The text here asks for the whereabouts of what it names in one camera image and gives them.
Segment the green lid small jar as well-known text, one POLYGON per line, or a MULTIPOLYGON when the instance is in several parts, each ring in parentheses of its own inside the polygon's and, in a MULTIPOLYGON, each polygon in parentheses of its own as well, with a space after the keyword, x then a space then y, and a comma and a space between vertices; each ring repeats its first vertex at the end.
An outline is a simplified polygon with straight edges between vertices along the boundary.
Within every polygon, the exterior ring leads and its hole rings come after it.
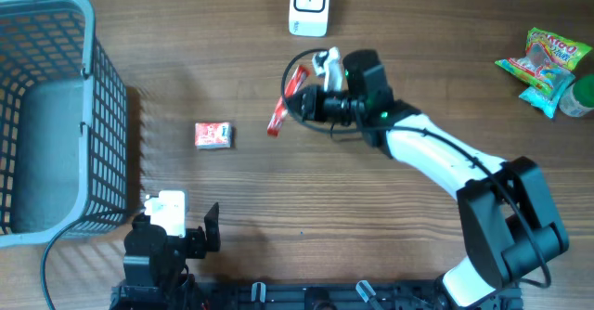
POLYGON ((588 74, 572 83, 562 94, 560 110, 567 116, 579 118, 593 111, 592 74, 588 74))

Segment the black aluminium mounting rail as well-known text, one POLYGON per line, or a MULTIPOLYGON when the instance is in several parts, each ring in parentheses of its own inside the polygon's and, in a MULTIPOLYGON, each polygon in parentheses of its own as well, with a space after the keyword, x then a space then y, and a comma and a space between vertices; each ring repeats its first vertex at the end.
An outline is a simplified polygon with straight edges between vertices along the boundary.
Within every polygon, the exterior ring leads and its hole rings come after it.
POLYGON ((156 287, 112 289, 111 309, 457 309, 432 280, 251 285, 183 282, 167 297, 156 287))

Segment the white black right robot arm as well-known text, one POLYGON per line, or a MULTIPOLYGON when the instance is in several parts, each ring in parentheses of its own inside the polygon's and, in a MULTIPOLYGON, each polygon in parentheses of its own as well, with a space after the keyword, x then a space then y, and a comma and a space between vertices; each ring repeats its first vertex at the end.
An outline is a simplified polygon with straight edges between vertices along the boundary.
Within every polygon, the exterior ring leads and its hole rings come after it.
POLYGON ((328 135, 360 134, 373 148, 431 179, 458 206, 465 258, 434 282, 428 309, 519 309, 531 273, 548 288, 549 262, 567 252, 569 236, 538 165, 475 149, 394 97, 375 50, 346 56, 311 50, 322 84, 287 68, 280 101, 300 125, 328 135))

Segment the light blue tissue pack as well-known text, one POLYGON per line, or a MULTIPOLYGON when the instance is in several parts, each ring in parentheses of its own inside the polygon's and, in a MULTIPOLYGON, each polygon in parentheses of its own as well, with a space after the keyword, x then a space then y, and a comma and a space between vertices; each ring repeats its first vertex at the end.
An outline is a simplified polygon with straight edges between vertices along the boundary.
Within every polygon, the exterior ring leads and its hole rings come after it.
POLYGON ((530 86, 519 95, 519 99, 529 103, 534 108, 542 110, 549 119, 553 119, 562 94, 574 80, 575 76, 571 74, 561 83, 559 89, 552 93, 551 97, 545 97, 535 87, 530 86))

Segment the grey plastic shopping basket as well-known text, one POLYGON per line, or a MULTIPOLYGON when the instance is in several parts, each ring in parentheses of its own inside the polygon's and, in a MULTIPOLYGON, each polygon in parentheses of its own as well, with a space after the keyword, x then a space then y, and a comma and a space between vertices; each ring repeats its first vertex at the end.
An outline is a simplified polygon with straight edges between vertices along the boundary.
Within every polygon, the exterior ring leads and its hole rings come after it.
POLYGON ((89 0, 1 0, 3 247, 120 224, 127 102, 89 0))

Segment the small red white box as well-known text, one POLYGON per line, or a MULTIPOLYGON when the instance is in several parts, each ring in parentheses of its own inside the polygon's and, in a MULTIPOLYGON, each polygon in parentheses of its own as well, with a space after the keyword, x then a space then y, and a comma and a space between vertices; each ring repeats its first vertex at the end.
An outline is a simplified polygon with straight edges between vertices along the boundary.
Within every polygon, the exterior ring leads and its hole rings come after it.
POLYGON ((231 145, 231 123, 195 123, 197 149, 228 149, 231 145))

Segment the Haribo gummy candy bag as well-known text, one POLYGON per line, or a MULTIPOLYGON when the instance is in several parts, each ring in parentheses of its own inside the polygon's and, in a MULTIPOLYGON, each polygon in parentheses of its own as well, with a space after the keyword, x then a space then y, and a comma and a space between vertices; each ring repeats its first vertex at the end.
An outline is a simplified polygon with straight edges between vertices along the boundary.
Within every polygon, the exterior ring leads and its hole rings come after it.
POLYGON ((526 38, 525 56, 500 59, 496 65, 551 97, 592 49, 556 33, 532 28, 526 38))

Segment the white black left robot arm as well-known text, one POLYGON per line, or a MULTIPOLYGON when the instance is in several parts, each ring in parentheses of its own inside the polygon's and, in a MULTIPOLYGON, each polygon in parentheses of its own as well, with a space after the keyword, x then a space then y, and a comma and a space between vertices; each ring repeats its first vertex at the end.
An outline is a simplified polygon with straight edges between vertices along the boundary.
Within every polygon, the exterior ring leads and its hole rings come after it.
POLYGON ((187 260, 220 250, 219 204, 206 213, 203 226, 188 228, 183 237, 167 235, 142 213, 134 218, 124 248, 124 280, 111 291, 111 309, 206 310, 208 298, 188 272, 187 260))

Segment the white barcode scanner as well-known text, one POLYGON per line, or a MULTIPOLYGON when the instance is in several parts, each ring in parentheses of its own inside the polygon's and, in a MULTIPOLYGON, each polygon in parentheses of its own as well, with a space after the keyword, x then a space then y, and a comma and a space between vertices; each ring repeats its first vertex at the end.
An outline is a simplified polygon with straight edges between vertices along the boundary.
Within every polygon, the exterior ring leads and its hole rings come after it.
POLYGON ((324 37, 329 26, 329 0, 290 0, 289 32, 303 37, 324 37))

